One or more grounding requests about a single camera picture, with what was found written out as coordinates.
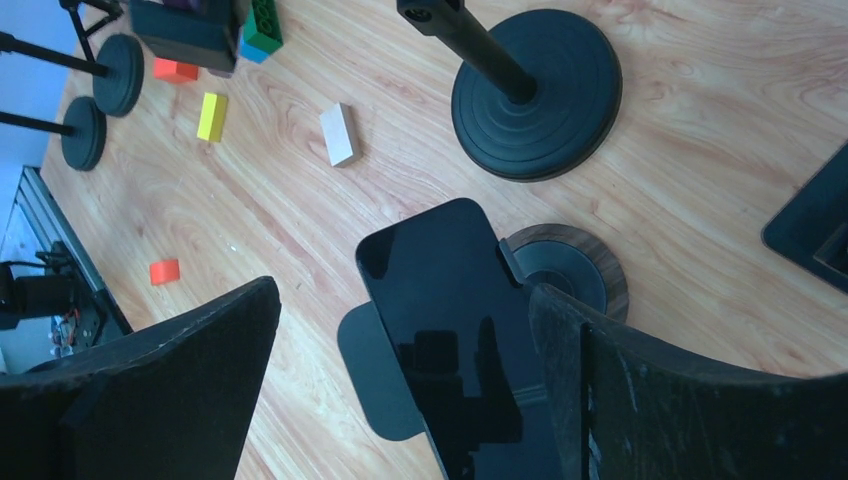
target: black stand base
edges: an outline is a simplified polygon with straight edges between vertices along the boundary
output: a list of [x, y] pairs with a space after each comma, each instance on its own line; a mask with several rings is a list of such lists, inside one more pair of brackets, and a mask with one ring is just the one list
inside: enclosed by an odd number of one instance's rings
[[74, 128], [62, 136], [62, 154], [74, 170], [87, 172], [97, 166], [106, 145], [106, 116], [91, 97], [77, 97], [65, 112], [64, 124]]
[[606, 244], [576, 227], [533, 225], [507, 239], [525, 286], [553, 285], [607, 318], [624, 323], [630, 297], [618, 259]]
[[97, 54], [97, 63], [109, 68], [104, 77], [94, 77], [97, 107], [113, 117], [123, 117], [135, 107], [144, 82], [144, 54], [134, 37], [109, 37]]
[[452, 116], [459, 142], [483, 169], [516, 181], [548, 179], [583, 162], [606, 137], [621, 102], [621, 67], [604, 34], [578, 15], [534, 10], [492, 36], [536, 79], [516, 105], [463, 63]]

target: light wood tabletop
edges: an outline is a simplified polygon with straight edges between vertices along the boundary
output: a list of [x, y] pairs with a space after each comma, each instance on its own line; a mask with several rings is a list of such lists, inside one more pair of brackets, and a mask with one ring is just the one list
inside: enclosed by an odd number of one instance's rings
[[[357, 243], [456, 197], [480, 203], [501, 236], [537, 223], [597, 235], [624, 267], [628, 323], [651, 335], [791, 376], [848, 367], [848, 296], [760, 241], [848, 139], [848, 3], [467, 5], [487, 27], [559, 8], [609, 36], [624, 98], [592, 158], [533, 184], [476, 167], [450, 122], [459, 59], [390, 0], [278, 1], [285, 46], [229, 80], [158, 81], [146, 52], [141, 99], [109, 119], [90, 173], [51, 139], [42, 175], [135, 329], [276, 279], [282, 316], [240, 478], [438, 477], [423, 435], [393, 443], [368, 427], [336, 329], [368, 300]], [[221, 143], [195, 136], [205, 91], [229, 97]], [[90, 92], [71, 73], [59, 118]], [[364, 152], [344, 169], [330, 167], [319, 122], [337, 102], [351, 105]], [[150, 286], [148, 265], [171, 257], [182, 280]]]

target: yellow block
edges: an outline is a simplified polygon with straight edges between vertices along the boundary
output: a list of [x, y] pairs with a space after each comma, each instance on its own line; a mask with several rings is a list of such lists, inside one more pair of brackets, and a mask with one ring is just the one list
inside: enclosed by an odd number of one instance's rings
[[206, 92], [203, 96], [203, 109], [200, 111], [200, 124], [197, 126], [197, 138], [207, 142], [220, 142], [226, 116], [227, 97]]

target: blue block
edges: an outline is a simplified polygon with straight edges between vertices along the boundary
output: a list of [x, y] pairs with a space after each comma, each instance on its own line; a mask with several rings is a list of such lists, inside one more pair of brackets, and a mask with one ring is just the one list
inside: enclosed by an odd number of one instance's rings
[[244, 37], [241, 37], [241, 41], [239, 43], [239, 55], [250, 60], [253, 63], [262, 63], [268, 59], [271, 55], [268, 53], [259, 50], [258, 48], [244, 42]]

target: green block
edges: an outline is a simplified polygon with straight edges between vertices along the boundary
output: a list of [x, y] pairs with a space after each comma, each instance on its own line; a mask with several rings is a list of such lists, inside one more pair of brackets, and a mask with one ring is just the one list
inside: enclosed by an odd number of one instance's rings
[[283, 46], [280, 20], [274, 0], [253, 0], [244, 23], [244, 42], [268, 55]]

